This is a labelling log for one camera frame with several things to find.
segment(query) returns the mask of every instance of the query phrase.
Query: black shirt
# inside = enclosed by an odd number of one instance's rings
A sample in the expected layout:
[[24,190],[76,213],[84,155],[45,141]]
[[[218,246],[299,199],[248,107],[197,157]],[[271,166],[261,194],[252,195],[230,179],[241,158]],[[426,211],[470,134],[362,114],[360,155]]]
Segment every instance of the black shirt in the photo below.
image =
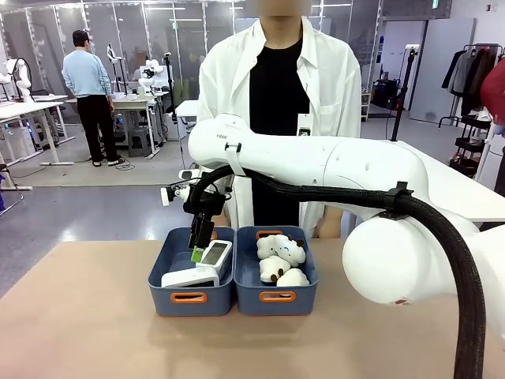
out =
[[[309,113],[309,98],[297,74],[303,40],[287,49],[265,47],[251,70],[250,125],[254,133],[295,136],[298,115]],[[252,180],[252,206],[257,226],[299,224],[298,201],[281,197]]]

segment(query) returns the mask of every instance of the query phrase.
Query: black cable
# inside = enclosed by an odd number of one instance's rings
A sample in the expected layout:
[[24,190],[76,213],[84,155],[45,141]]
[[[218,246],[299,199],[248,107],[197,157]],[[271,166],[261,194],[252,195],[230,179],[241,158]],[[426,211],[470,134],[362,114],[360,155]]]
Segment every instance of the black cable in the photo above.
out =
[[129,160],[127,160],[126,158],[123,158],[125,160],[125,163],[122,163],[122,164],[118,164],[116,166],[114,166],[114,168],[116,170],[119,170],[119,171],[130,171],[130,170],[133,170],[135,168],[135,165],[133,165]]
[[[265,175],[245,170],[250,178],[269,186],[277,194],[300,202],[319,201],[386,208],[390,194],[384,191],[341,189],[321,186],[292,186],[276,182]],[[211,183],[233,173],[230,166],[205,175],[193,188],[190,201],[204,207],[202,194]],[[472,254],[456,228],[431,205],[410,195],[399,194],[392,203],[394,212],[411,216],[422,223],[443,247],[451,265],[458,294],[458,342],[454,362],[454,379],[481,379],[484,365],[485,304],[481,279]]]

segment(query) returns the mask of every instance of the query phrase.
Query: orange handle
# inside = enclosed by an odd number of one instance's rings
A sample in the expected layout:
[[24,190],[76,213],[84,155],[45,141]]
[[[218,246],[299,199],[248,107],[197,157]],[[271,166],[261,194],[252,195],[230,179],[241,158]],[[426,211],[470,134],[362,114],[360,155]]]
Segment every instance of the orange handle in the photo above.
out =
[[297,294],[292,291],[263,291],[260,293],[261,302],[294,302]]
[[265,235],[282,235],[281,231],[258,231],[256,233],[256,239],[260,239],[261,237],[266,237]]
[[170,295],[170,300],[177,304],[203,304],[207,302],[207,294],[204,292],[174,292]]

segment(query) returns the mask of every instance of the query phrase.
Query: storage bin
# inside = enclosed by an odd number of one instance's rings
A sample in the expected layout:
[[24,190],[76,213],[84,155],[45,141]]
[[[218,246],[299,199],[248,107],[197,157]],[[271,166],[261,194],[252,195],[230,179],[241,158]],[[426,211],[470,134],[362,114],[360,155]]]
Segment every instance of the storage bin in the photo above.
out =
[[[305,242],[306,260],[300,270],[306,274],[307,287],[276,287],[260,280],[260,260],[256,241],[259,235],[285,234]],[[312,312],[316,297],[317,275],[305,234],[299,227],[242,227],[234,245],[234,280],[238,309],[248,315],[301,315]]]
[[[189,227],[170,231],[148,278],[152,300],[160,316],[222,316],[232,305],[233,258],[219,287],[161,288],[161,277],[167,272],[194,268],[193,251],[188,249]],[[235,241],[235,231],[217,227],[213,239]]]

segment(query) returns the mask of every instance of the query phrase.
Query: white electronic device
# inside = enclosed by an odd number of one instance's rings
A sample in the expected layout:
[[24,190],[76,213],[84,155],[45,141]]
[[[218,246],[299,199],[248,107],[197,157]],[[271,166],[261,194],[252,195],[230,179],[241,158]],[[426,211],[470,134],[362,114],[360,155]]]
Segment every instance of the white electronic device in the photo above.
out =
[[232,245],[230,241],[221,241],[218,239],[211,241],[208,248],[202,254],[201,262],[197,263],[196,266],[202,268],[211,267],[217,271],[219,278],[223,277],[230,263],[228,257],[230,256]]
[[162,288],[172,287],[218,287],[219,276],[210,266],[188,268],[174,272],[167,272],[161,277]]

